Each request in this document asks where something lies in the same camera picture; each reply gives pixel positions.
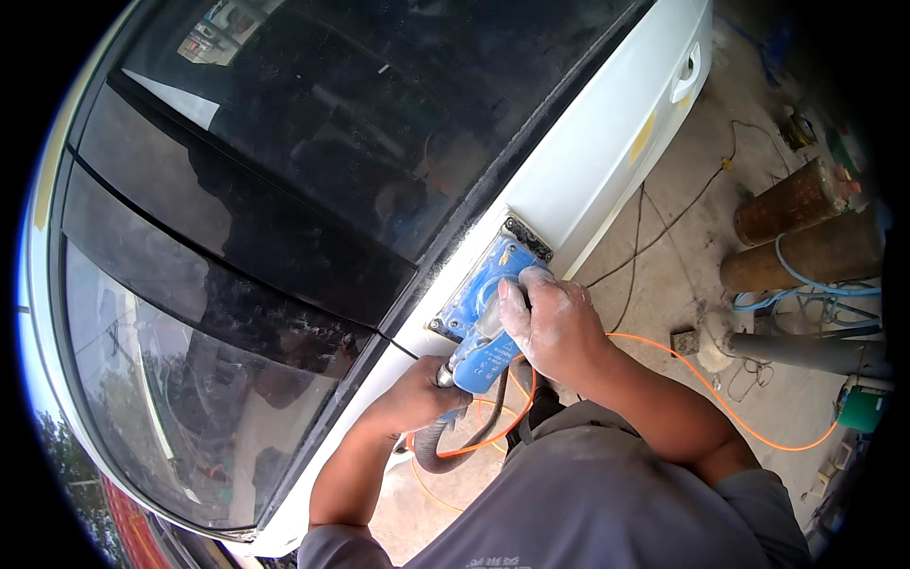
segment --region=black hose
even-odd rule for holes
[[[496,402],[493,406],[493,414],[487,422],[480,427],[480,430],[477,431],[469,441],[464,443],[461,447],[462,449],[483,441],[486,436],[490,434],[490,431],[493,430],[493,427],[496,426],[496,421],[502,414],[502,404],[506,399],[506,384],[508,383],[508,379],[509,367],[507,366],[500,376],[500,387],[496,391]],[[431,423],[429,427],[425,427],[414,433],[414,457],[417,459],[417,464],[427,472],[433,474],[451,472],[461,466],[475,453],[475,451],[470,451],[463,452],[462,454],[453,454],[451,456],[439,456],[437,447],[439,446],[442,432],[445,431],[448,423],[448,421],[437,419]]]

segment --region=tree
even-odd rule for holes
[[[39,412],[36,421],[51,470],[73,505],[76,517],[108,562],[114,567],[128,569],[126,551],[114,518],[107,510],[101,473],[65,422],[55,421],[47,412]]]

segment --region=rusty cylinder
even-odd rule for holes
[[[851,211],[781,239],[781,255],[815,282],[870,279],[882,272],[883,237],[877,207]],[[721,263],[721,283],[730,292],[789,289],[803,283],[777,259],[774,242],[730,255]]]
[[[745,245],[773,241],[830,219],[844,210],[838,185],[821,157],[742,204],[733,214],[736,237]]]

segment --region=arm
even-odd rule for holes
[[[555,282],[529,268],[518,287],[500,283],[500,318],[540,373],[618,412],[666,462],[689,469],[707,484],[761,468],[730,420],[681,383],[649,370],[603,334],[584,287]]]
[[[360,415],[313,484],[310,530],[340,524],[369,535],[382,475],[400,434],[470,404],[470,393],[436,386],[436,372],[445,360],[420,358]]]

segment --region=car door handle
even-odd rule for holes
[[[689,52],[689,57],[682,69],[683,72],[685,69],[691,69],[691,73],[685,79],[680,79],[676,84],[672,95],[670,95],[671,103],[678,103],[683,100],[683,97],[689,95],[695,88],[695,83],[698,81],[698,75],[702,73],[702,49],[698,42],[695,42],[692,51]]]

